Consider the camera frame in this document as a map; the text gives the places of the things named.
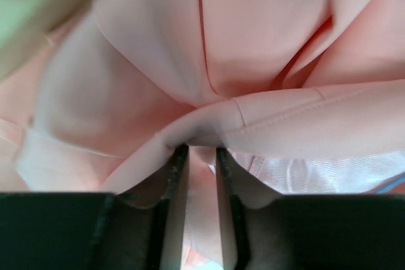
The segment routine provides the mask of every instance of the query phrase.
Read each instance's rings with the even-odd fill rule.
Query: clothing
[[[0,85],[0,155],[40,191],[123,192],[183,142],[282,193],[369,191],[405,172],[404,20],[405,0],[96,0],[45,72]],[[212,151],[186,230],[218,261],[193,196]]]

